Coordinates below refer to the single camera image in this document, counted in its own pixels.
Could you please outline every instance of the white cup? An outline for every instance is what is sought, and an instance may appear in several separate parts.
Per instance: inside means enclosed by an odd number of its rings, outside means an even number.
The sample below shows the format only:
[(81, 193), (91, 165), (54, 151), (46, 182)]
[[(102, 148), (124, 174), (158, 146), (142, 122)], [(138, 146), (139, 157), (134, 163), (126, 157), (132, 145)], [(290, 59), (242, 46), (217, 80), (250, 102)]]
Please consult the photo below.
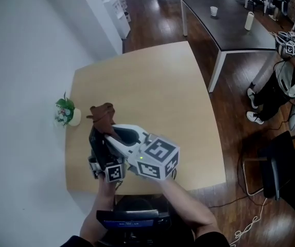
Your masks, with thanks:
[(216, 16), (217, 15), (217, 10), (218, 10), (217, 7), (210, 6), (210, 11), (211, 11), (211, 15), (212, 16)]

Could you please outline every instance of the flower pot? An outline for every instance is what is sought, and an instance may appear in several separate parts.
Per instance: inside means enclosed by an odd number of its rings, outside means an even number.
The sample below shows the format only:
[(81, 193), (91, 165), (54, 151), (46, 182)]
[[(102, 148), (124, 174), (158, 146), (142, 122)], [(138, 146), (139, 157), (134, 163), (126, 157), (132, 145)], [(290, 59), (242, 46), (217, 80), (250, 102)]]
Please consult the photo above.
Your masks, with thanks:
[(70, 126), (78, 126), (81, 122), (81, 111), (77, 108), (74, 109), (73, 118), (68, 122)]

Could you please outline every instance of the brown leather object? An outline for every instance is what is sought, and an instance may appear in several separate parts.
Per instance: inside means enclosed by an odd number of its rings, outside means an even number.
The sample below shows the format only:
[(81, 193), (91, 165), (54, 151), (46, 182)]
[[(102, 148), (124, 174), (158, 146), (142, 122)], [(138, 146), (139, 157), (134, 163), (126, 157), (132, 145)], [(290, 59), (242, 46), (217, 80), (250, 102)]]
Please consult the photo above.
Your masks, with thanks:
[(92, 115), (88, 115), (87, 118), (93, 119), (93, 127), (96, 128), (99, 133), (108, 134), (113, 138), (120, 139), (112, 127), (112, 125), (115, 124), (113, 121), (115, 113), (113, 104), (107, 102), (98, 107), (92, 106), (90, 107), (90, 112)]

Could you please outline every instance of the screen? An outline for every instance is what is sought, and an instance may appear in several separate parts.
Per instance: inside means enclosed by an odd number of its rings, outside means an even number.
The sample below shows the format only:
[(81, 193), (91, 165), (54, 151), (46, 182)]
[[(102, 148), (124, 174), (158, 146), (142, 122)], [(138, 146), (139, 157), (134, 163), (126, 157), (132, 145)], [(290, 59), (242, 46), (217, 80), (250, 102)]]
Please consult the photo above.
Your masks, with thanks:
[(110, 221), (105, 220), (104, 226), (110, 228), (134, 228), (134, 227), (152, 227), (153, 220), (135, 220), (135, 221)]

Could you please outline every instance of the wooden floor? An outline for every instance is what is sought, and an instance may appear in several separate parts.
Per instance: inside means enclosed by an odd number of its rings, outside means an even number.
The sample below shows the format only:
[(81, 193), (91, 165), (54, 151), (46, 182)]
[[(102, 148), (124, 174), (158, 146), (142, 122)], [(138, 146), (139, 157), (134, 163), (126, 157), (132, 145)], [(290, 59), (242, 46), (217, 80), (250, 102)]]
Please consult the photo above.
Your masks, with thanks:
[[(125, 52), (188, 40), (207, 86), (218, 49), (194, 15), (188, 10), (188, 36), (185, 38), (182, 33), (179, 0), (127, 0), (127, 4), (132, 22), (131, 32), (124, 43)], [(286, 20), (281, 20), (278, 25), (258, 11), (255, 12), (255, 17), (269, 31), (289, 30), (292, 26)], [(246, 111), (252, 110), (246, 90), (266, 57), (267, 54), (263, 53), (227, 55), (215, 90), (210, 94), (223, 151), (227, 183), (193, 191), (209, 207), (226, 204), (245, 196), (237, 180), (237, 160), (242, 140), (260, 130), (278, 128), (282, 121), (288, 119), (289, 104), (281, 107), (278, 114), (262, 126), (246, 118)], [(255, 89), (263, 87), (271, 74), (271, 69), (270, 67), (268, 74)], [(283, 123), (279, 130), (268, 131), (266, 136), (273, 138), (286, 130), (288, 124)], [(253, 185), (255, 181), (250, 180), (249, 183)], [(263, 193), (260, 193), (252, 199), (262, 204), (265, 198)], [(269, 204), (264, 208), (262, 220), (242, 236), (237, 246), (295, 246), (295, 211), (284, 200), (268, 200), (267, 203)], [(228, 241), (232, 242), (234, 233), (237, 230), (243, 231), (254, 216), (259, 216), (261, 207), (245, 198), (231, 205), (212, 208), (212, 211), (220, 229)]]

